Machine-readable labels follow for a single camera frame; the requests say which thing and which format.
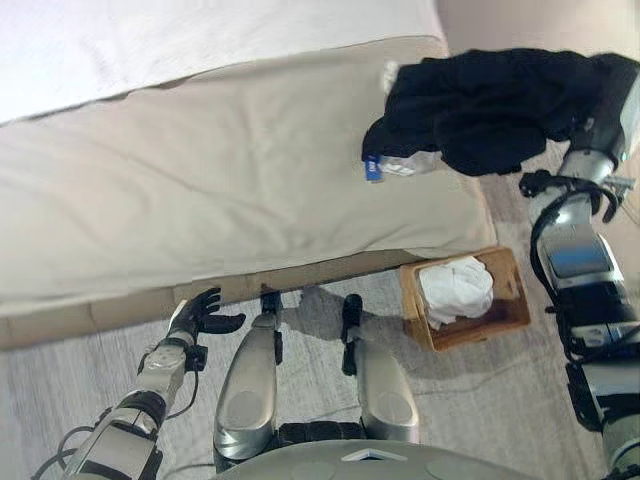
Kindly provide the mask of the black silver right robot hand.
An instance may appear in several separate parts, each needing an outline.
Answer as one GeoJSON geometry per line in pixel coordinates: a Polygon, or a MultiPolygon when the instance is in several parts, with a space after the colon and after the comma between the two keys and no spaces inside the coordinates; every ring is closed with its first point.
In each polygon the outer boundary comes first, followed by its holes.
{"type": "Polygon", "coordinates": [[[545,136],[618,167],[630,153],[639,115],[639,62],[611,52],[547,51],[545,72],[560,88],[543,123],[545,136]]]}

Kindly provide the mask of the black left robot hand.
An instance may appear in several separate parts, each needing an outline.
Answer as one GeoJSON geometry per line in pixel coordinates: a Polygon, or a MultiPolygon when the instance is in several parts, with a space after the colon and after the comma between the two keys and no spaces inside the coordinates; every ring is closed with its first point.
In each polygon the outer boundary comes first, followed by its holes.
{"type": "Polygon", "coordinates": [[[224,335],[239,330],[246,315],[221,314],[220,301],[220,287],[210,288],[190,300],[182,300],[171,315],[166,337],[195,345],[201,333],[224,335]]]}

